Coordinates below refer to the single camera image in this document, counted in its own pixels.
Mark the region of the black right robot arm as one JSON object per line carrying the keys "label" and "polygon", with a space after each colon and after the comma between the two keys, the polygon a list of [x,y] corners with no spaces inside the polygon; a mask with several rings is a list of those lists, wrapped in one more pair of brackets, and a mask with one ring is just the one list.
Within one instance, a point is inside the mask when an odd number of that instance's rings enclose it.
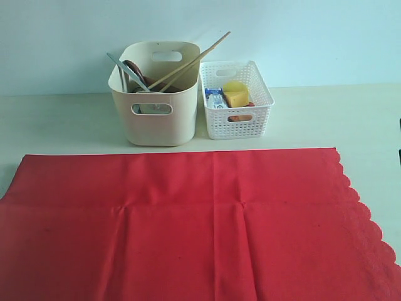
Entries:
{"label": "black right robot arm", "polygon": [[[399,127],[400,127],[400,131],[401,131],[401,118],[399,119]],[[398,149],[398,158],[399,158],[400,165],[401,165],[401,146]]]}

